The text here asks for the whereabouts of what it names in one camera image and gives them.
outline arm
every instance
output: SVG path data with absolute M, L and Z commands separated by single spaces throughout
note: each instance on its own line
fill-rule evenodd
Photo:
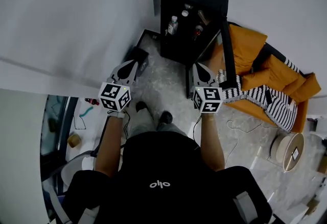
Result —
M 201 157 L 204 163 L 214 171 L 225 168 L 224 153 L 218 138 L 213 114 L 202 114 Z
M 95 170 L 112 178 L 119 167 L 123 119 L 110 117 L 96 160 Z

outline cardboard box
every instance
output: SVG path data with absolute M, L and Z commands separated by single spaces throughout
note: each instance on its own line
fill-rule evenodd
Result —
M 128 54 L 126 61 L 136 60 L 138 68 L 136 71 L 136 77 L 140 77 L 145 68 L 149 64 L 149 53 L 141 48 L 134 47 L 134 49 Z
M 318 204 L 319 204 L 319 201 L 312 198 L 307 204 L 307 206 L 309 208 L 308 208 L 308 211 L 306 212 L 306 215 L 310 215 L 310 214 L 314 213 L 318 207 Z
M 327 156 L 326 155 L 324 155 L 321 158 L 317 172 L 320 172 L 322 174 L 327 174 Z

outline black shirt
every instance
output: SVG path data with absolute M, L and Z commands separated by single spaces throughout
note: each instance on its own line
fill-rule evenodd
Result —
M 147 132 L 128 139 L 122 168 L 114 179 L 97 171 L 77 172 L 62 206 L 73 223 L 85 208 L 98 205 L 96 223 L 244 223 L 232 200 L 244 190 L 255 194 L 260 210 L 267 211 L 268 203 L 248 169 L 214 172 L 202 162 L 194 140 L 174 132 Z

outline person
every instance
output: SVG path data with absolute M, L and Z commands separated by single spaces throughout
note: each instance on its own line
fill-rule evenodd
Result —
M 224 169 L 214 114 L 202 114 L 199 147 L 172 123 L 168 111 L 162 113 L 157 129 L 144 102 L 136 104 L 136 111 L 121 170 L 123 120 L 112 116 L 95 169 L 74 175 L 62 204 L 70 220 L 78 223 L 85 208 L 99 206 L 95 223 L 196 219 L 242 223 L 233 213 L 237 208 L 229 190 L 246 174 L 238 171 L 235 178 Z

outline round side table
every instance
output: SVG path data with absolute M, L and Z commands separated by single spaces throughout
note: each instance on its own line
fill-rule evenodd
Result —
M 272 143 L 270 155 L 284 171 L 292 170 L 303 153 L 305 139 L 302 133 L 278 136 Z

